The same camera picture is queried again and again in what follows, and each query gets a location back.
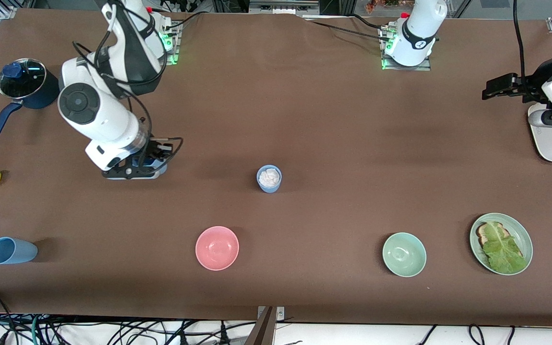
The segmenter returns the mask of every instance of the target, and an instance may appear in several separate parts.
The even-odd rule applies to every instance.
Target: small blue bowl
[[[278,184],[276,186],[273,186],[272,188],[267,188],[267,186],[263,186],[261,185],[261,182],[259,182],[259,176],[261,175],[261,173],[263,173],[265,170],[268,170],[268,169],[276,169],[276,171],[278,171],[278,175],[280,175],[280,181],[278,181]],[[277,168],[276,166],[269,165],[269,164],[264,165],[261,167],[261,169],[259,169],[259,171],[257,171],[257,184],[261,187],[261,189],[263,189],[263,192],[266,192],[266,193],[276,192],[276,190],[278,190],[280,186],[280,183],[282,183],[282,172],[280,172],[280,169]]]

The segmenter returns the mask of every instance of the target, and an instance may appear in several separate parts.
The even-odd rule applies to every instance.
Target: blue cup
[[[267,186],[263,186],[261,184],[261,182],[259,182],[259,176],[261,175],[261,173],[263,173],[265,170],[268,170],[268,169],[276,169],[276,171],[278,171],[278,175],[280,175],[280,180],[278,181],[278,184],[276,186],[273,186],[272,188],[268,188]],[[266,192],[266,193],[276,192],[276,190],[278,190],[278,188],[280,186],[280,183],[282,183],[282,172],[280,172],[280,169],[277,168],[276,166],[264,165],[264,166],[261,167],[261,169],[259,169],[259,171],[257,171],[257,184],[259,184],[261,189],[263,189],[263,192]]]
[[[21,264],[31,261],[37,256],[35,244],[18,238],[0,238],[0,265]]]

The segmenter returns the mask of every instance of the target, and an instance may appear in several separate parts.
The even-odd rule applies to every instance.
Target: white floor
[[[226,325],[235,325],[242,321],[227,321]],[[175,331],[180,327],[180,322],[167,322],[168,331]],[[307,324],[307,323],[283,323],[276,326],[274,345],[416,345],[423,340],[429,330],[429,326],[403,326],[403,325],[333,325],[333,324]],[[114,325],[95,326],[66,326],[62,327],[60,334],[71,345],[106,345],[119,327]],[[160,325],[152,328],[162,330]],[[191,325],[187,332],[216,332],[220,329],[219,321],[201,321]],[[245,337],[250,333],[252,325],[233,328],[228,331],[230,339]],[[506,345],[510,328],[507,327],[482,327],[484,340],[487,345]],[[0,327],[0,337],[4,330]],[[127,344],[128,337],[123,338],[123,345]],[[158,333],[149,333],[155,336],[158,344],[164,344],[165,337]],[[190,345],[202,341],[205,336],[188,337]],[[22,345],[31,345],[31,342],[22,338]],[[216,340],[206,341],[202,345],[213,345]],[[171,345],[179,345],[180,338],[176,338]],[[12,334],[8,336],[7,345],[15,344]],[[154,345],[155,340],[139,337],[132,345]],[[552,328],[517,328],[512,345],[552,345]],[[467,327],[438,326],[425,345],[474,345],[467,332]]]

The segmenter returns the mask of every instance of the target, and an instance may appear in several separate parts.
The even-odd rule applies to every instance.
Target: brown table
[[[98,12],[20,10],[0,27],[0,68],[33,57],[59,71],[72,40],[95,47],[104,29]],[[552,34],[521,31],[531,73]],[[0,294],[13,312],[252,319],[276,305],[294,321],[552,325],[552,164],[528,105],[480,97],[519,68],[512,22],[447,20],[439,34],[431,72],[401,72],[381,70],[375,40],[293,15],[202,15],[142,96],[155,135],[185,139],[154,181],[102,178],[54,105],[18,111],[0,137],[0,236],[40,254],[0,266]],[[263,164],[283,172],[276,194],[256,185]],[[470,226],[487,212],[528,229],[524,273],[473,257]],[[213,225],[241,245],[216,273],[194,254]],[[416,277],[380,258],[399,231],[427,248]]]

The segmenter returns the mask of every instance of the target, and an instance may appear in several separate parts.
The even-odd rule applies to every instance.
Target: green bowl
[[[476,234],[476,230],[478,229],[478,227],[480,227],[483,223],[487,223],[488,221],[499,221],[504,225],[504,229],[508,230],[510,235],[515,238],[515,243],[517,243],[517,247],[519,247],[521,253],[523,253],[523,258],[528,262],[528,264],[521,271],[509,274],[499,273],[489,266],[487,255],[485,255]],[[525,269],[529,267],[530,262],[532,262],[532,256],[534,256],[534,247],[532,246],[532,239],[529,238],[528,231],[525,230],[523,225],[521,225],[521,223],[519,223],[517,220],[515,220],[511,216],[506,216],[506,214],[501,213],[483,214],[474,222],[470,230],[470,247],[471,251],[474,253],[474,256],[481,264],[483,264],[486,269],[489,269],[489,271],[493,273],[498,273],[498,275],[503,276],[514,276],[525,271]]]
[[[400,277],[414,277],[423,271],[427,252],[423,243],[409,233],[392,234],[383,246],[383,261]]]

